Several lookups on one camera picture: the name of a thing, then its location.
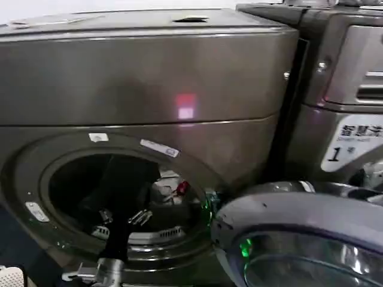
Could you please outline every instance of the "machine top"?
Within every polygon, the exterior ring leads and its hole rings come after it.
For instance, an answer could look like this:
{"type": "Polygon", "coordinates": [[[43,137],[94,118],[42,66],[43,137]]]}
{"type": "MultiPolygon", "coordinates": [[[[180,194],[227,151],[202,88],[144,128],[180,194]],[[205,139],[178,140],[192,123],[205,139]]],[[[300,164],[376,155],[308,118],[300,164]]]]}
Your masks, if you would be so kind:
{"type": "Polygon", "coordinates": [[[284,24],[233,10],[146,10],[60,14],[15,20],[0,26],[0,35],[111,29],[274,28],[284,24]]]}

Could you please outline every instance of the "white wall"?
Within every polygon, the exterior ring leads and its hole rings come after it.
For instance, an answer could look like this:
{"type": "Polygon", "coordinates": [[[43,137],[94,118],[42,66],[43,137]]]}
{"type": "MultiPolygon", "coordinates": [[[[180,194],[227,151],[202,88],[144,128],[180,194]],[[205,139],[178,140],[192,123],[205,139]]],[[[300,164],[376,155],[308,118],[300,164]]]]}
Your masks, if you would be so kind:
{"type": "Polygon", "coordinates": [[[0,23],[34,16],[102,10],[235,8],[237,3],[274,0],[0,0],[0,23]]]}

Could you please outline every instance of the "door glass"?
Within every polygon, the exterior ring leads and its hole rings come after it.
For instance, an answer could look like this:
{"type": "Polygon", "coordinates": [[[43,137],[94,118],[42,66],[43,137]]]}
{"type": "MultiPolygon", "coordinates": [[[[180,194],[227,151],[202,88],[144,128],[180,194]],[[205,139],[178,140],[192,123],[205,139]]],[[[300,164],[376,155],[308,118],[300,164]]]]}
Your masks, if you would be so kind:
{"type": "Polygon", "coordinates": [[[250,287],[382,286],[382,256],[335,240],[273,231],[238,247],[250,287]]]}

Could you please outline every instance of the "label with chinese text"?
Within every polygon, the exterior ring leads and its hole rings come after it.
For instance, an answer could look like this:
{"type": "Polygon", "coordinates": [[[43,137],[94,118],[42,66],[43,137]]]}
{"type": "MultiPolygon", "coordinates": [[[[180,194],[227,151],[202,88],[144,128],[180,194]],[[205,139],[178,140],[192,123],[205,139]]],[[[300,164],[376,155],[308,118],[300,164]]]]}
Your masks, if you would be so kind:
{"type": "Polygon", "coordinates": [[[321,168],[334,172],[383,145],[383,115],[349,115],[339,122],[321,168]]]}

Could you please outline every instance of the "number 1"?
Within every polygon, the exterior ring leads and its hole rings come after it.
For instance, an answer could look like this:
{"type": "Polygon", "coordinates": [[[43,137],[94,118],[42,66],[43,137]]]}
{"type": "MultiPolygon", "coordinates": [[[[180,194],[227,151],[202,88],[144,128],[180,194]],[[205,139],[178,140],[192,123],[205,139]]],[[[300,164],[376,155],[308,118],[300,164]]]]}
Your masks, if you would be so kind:
{"type": "Polygon", "coordinates": [[[339,155],[339,152],[341,151],[341,148],[334,148],[335,152],[334,152],[334,156],[333,158],[327,160],[327,161],[339,161],[338,160],[338,155],[339,155]]]}

